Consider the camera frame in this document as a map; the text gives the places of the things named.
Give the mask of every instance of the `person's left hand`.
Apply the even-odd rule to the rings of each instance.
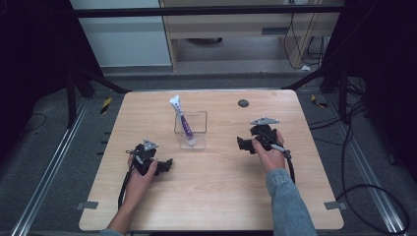
[[[133,156],[129,156],[128,165],[131,166]],[[153,174],[156,171],[157,160],[154,160],[149,167],[146,175],[141,175],[137,169],[134,169],[131,173],[129,183],[126,186],[125,200],[123,206],[136,208],[141,201],[145,192],[148,190],[149,184],[153,178]]]

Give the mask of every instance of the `toothpaste tube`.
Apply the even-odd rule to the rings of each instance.
[[[169,99],[169,102],[171,103],[172,107],[175,110],[175,113],[177,114],[177,119],[179,123],[181,124],[181,128],[183,129],[184,134],[187,137],[188,145],[193,146],[196,143],[196,140],[194,139],[193,132],[191,131],[190,125],[188,124],[182,112],[181,104],[180,104],[180,96],[178,94],[175,95],[174,97]]]

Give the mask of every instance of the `jacket sleeve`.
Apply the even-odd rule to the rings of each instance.
[[[273,235],[317,235],[307,207],[287,171],[271,170],[266,182],[272,200]]]

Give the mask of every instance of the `clear glass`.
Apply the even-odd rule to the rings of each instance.
[[[206,111],[183,111],[184,117],[193,133],[193,142],[189,142],[181,125],[181,121],[175,116],[174,133],[178,144],[182,149],[206,148],[206,132],[208,127],[208,113]]]

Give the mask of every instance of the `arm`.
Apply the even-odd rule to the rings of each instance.
[[[156,167],[157,161],[153,161],[149,167],[148,173],[144,176],[137,170],[132,171],[129,183],[126,186],[125,200],[108,224],[107,229],[102,230],[100,235],[126,234],[132,218],[135,215],[136,208],[149,187]]]
[[[284,140],[277,131],[277,138]],[[262,145],[252,141],[255,151],[267,174],[267,188],[272,201],[274,235],[317,235],[313,221],[297,187],[285,170],[285,157],[276,149],[266,151]]]

